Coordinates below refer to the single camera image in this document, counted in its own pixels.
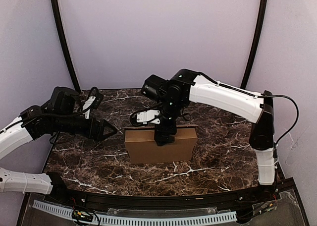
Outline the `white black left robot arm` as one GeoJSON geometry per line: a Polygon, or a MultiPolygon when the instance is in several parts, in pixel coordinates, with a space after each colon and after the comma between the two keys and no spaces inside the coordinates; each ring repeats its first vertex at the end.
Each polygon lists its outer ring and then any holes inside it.
{"type": "MultiPolygon", "coordinates": [[[[8,126],[0,131],[0,157],[4,158],[19,147],[44,135],[69,133],[88,139],[104,141],[117,133],[108,121],[91,117],[103,100],[97,87],[93,87],[77,111],[79,93],[67,87],[55,87],[51,98],[41,106],[24,110],[8,126]]],[[[58,173],[25,173],[0,169],[0,191],[61,195],[67,187],[58,173]]]]}

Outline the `brown cardboard box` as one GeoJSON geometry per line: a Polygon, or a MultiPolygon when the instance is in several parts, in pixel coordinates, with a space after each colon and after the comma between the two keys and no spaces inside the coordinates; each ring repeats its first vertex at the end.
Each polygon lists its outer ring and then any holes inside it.
{"type": "Polygon", "coordinates": [[[132,164],[153,164],[188,161],[197,144],[196,124],[177,126],[175,141],[158,146],[153,127],[128,127],[124,129],[124,144],[132,164]]]}

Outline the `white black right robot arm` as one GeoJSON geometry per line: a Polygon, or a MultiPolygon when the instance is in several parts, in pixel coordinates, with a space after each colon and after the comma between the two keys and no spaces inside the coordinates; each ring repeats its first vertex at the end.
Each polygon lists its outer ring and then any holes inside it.
{"type": "Polygon", "coordinates": [[[137,113],[136,123],[154,124],[154,139],[159,146],[174,142],[176,120],[184,117],[183,110],[191,103],[211,106],[251,123],[249,145],[257,158],[258,183],[262,186],[274,184],[275,149],[281,138],[274,137],[273,100],[291,101],[292,98],[269,91],[243,90],[188,69],[178,71],[169,80],[153,74],[145,80],[141,92],[157,104],[137,113]]]}

